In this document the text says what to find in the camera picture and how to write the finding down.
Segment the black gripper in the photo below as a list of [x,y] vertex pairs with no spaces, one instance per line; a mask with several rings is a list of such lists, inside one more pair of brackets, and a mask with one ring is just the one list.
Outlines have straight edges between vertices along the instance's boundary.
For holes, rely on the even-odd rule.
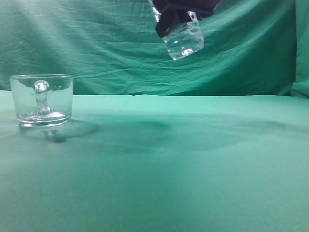
[[213,15],[223,0],[154,0],[155,8],[160,12],[155,31],[159,38],[168,36],[184,20],[189,11],[197,15],[198,20]]

